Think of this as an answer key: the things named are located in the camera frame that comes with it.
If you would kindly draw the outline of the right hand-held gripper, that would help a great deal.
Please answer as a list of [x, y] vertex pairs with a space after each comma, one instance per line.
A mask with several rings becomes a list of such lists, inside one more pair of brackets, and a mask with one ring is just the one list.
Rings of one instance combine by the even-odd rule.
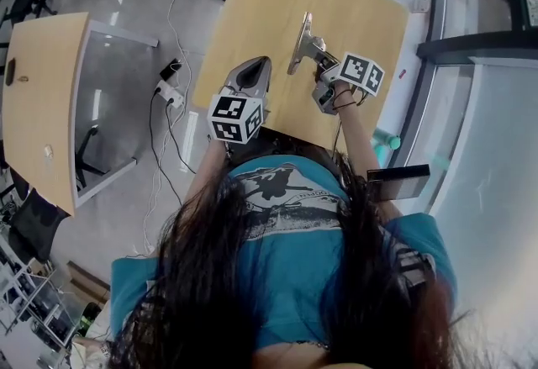
[[320, 51], [312, 97], [323, 113], [337, 113], [332, 106], [337, 82], [348, 83], [352, 92], [359, 89], [362, 92], [361, 98], [364, 99], [378, 95], [384, 76], [385, 71], [375, 61], [360, 55], [346, 52], [339, 61], [328, 51]]

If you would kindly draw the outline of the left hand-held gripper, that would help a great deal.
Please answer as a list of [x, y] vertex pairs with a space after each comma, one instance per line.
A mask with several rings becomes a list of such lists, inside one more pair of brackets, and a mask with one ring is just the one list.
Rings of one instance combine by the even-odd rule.
[[230, 71], [208, 108], [208, 125], [215, 140], [245, 145], [258, 135], [268, 115], [266, 94], [271, 76], [268, 56], [249, 59]]

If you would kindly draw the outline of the person's right forearm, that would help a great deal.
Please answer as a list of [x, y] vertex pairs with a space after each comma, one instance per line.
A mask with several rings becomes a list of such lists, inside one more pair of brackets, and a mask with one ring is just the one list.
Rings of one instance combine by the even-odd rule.
[[[335, 95], [350, 88], [346, 82], [335, 84]], [[353, 170], [357, 185], [363, 192], [367, 190], [367, 172], [377, 170], [379, 164], [371, 146], [371, 136], [361, 123], [359, 108], [349, 106], [338, 112], [343, 130], [350, 168]]]

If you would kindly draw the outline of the person's left forearm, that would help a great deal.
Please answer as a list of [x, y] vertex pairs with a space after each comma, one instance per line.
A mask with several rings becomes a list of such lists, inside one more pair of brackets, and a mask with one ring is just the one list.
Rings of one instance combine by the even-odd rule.
[[227, 160], [226, 144], [220, 140], [211, 140], [184, 202], [188, 203], [197, 196], [224, 169]]

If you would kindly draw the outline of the black wristband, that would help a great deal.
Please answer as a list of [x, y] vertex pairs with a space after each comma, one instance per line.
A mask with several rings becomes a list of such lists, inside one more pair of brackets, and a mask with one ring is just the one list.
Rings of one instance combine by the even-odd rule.
[[356, 100], [353, 96], [352, 90], [347, 88], [339, 92], [335, 96], [332, 106], [336, 112], [339, 112], [341, 109], [349, 106], [356, 106]]

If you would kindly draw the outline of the black power adapter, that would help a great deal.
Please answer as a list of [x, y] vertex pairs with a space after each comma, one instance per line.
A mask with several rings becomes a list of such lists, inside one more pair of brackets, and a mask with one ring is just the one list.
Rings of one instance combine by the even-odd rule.
[[160, 71], [161, 80], [164, 82], [168, 81], [171, 77], [177, 74], [177, 72], [181, 69], [181, 67], [182, 67], [182, 64], [177, 58], [172, 59], [163, 68], [163, 70]]

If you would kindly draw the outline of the white power strip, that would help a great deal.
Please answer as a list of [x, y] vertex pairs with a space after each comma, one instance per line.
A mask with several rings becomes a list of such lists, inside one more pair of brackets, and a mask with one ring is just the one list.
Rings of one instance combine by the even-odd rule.
[[185, 97], [168, 82], [160, 79], [154, 91], [155, 95], [162, 97], [167, 104], [172, 105], [175, 109], [179, 109], [185, 105]]

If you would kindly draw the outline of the teal spray bottle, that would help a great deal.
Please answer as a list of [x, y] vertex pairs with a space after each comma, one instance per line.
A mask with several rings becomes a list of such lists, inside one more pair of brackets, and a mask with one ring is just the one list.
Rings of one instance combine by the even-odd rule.
[[379, 166], [381, 168], [386, 168], [392, 157], [393, 150], [385, 145], [375, 145], [373, 149]]

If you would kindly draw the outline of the black rectangular device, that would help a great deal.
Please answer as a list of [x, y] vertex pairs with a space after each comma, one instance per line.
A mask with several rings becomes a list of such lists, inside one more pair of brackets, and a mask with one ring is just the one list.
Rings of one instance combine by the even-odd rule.
[[427, 164], [369, 170], [367, 186], [375, 202], [417, 198], [430, 179]]

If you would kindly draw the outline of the person's teal shirt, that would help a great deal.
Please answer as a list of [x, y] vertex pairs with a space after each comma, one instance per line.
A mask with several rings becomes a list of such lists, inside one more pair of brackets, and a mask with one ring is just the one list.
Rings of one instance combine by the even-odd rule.
[[[254, 279], [261, 287], [263, 325], [256, 345], [326, 339], [319, 316], [324, 287], [336, 272], [343, 234], [337, 205], [347, 201], [334, 175], [301, 156], [263, 156], [233, 169], [229, 176], [244, 187], [252, 226], [239, 252], [241, 291]], [[396, 238], [391, 261], [403, 268], [402, 286], [423, 285], [419, 261], [432, 267], [448, 288], [449, 314], [457, 296], [456, 276], [435, 218], [425, 213], [389, 220], [381, 231], [385, 247]], [[157, 259], [120, 258], [112, 264], [110, 326], [118, 336], [136, 304], [149, 291]]]

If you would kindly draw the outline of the white-framed wooden table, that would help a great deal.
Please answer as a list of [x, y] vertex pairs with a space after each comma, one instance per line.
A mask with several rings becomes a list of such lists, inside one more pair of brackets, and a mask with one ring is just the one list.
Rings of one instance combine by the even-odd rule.
[[[133, 169], [129, 158], [78, 190], [75, 172], [76, 102], [91, 33], [131, 40], [152, 48], [159, 41], [92, 20], [88, 13], [36, 18], [13, 26], [8, 62], [15, 58], [13, 84], [3, 77], [2, 134], [6, 162], [49, 203], [74, 215], [90, 198]], [[50, 145], [54, 157], [45, 157]]]

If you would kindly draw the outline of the brown cardboard box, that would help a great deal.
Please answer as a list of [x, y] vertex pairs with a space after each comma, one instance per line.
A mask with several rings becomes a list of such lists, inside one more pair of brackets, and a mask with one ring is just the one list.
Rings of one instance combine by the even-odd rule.
[[83, 301], [104, 306], [110, 298], [110, 286], [73, 261], [67, 263], [74, 293]]

